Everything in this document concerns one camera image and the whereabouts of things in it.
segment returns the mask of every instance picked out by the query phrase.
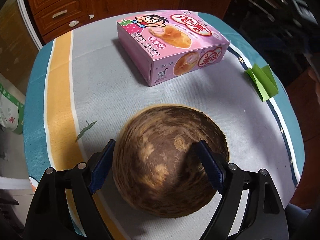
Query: drawer handle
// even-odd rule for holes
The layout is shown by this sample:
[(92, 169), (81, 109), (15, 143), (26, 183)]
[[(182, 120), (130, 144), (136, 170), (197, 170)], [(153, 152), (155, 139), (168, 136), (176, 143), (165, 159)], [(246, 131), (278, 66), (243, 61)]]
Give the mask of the drawer handle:
[(58, 13), (55, 13), (54, 15), (52, 15), (52, 19), (59, 16), (59, 15), (62, 15), (62, 14), (65, 14), (67, 13), (67, 10), (64, 10), (64, 11), (61, 11), (61, 12), (58, 12)]
[(72, 22), (69, 23), (69, 26), (70, 26), (70, 27), (74, 27), (74, 26), (76, 26), (78, 23), (79, 23), (79, 21), (72, 21)]

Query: cartoon character face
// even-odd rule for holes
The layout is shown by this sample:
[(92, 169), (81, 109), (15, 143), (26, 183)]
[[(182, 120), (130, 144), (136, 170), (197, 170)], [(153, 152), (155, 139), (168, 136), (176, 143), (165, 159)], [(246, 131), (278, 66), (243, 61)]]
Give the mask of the cartoon character face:
[(143, 17), (136, 17), (137, 25), (143, 25), (144, 27), (165, 27), (165, 22), (169, 22), (166, 18), (158, 15), (144, 15)]

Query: green leaf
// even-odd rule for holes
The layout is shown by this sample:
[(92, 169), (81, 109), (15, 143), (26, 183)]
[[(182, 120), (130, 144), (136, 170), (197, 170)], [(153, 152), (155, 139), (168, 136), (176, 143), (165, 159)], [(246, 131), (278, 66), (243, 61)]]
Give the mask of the green leaf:
[(84, 133), (85, 133), (87, 130), (89, 130), (96, 122), (97, 122), (97, 121), (92, 122), (92, 123), (89, 124), (87, 127), (83, 128), (82, 131), (81, 131), (81, 132), (79, 133), (79, 135), (77, 136), (75, 142), (77, 142), (77, 141), (84, 135)]
[(119, 24), (120, 24), (121, 26), (127, 26), (127, 25), (129, 25), (129, 24), (131, 24), (131, 23), (132, 23), (131, 20), (125, 20), (125, 19), (123, 19), (122, 22), (119, 22)]

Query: blue gripper pad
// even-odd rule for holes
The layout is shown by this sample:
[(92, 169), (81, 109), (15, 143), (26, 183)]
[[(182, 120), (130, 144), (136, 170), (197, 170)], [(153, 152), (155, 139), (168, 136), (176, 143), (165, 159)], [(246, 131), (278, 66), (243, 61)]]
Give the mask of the blue gripper pad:
[(98, 160), (94, 170), (91, 172), (91, 182), (89, 185), (91, 194), (102, 188), (102, 185), (111, 169), (115, 143), (115, 140), (110, 140), (108, 142), (102, 151), (100, 160)]
[(202, 166), (207, 173), (212, 188), (218, 190), (219, 193), (222, 194), (224, 189), (223, 183), (225, 179), (225, 171), (221, 163), (218, 163), (218, 158), (216, 160), (213, 158), (213, 155), (217, 154), (214, 154), (211, 151), (205, 140), (201, 140), (200, 142), (196, 143), (196, 154), (198, 155)]

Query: green paper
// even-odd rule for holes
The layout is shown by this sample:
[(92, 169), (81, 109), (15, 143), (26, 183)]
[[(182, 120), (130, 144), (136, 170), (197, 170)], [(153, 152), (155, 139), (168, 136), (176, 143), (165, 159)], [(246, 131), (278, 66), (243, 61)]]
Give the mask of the green paper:
[(97, 122), (97, 121), (92, 122), (92, 123), (89, 124), (87, 127), (83, 128), (82, 131), (81, 131), (81, 132), (79, 133), (79, 135), (77, 136), (75, 142), (77, 142), (77, 141), (84, 135), (84, 133), (85, 133), (87, 130), (89, 130), (96, 122)]
[(251, 77), (262, 102), (279, 93), (269, 65), (259, 68), (255, 63), (252, 68), (245, 70), (245, 72)]

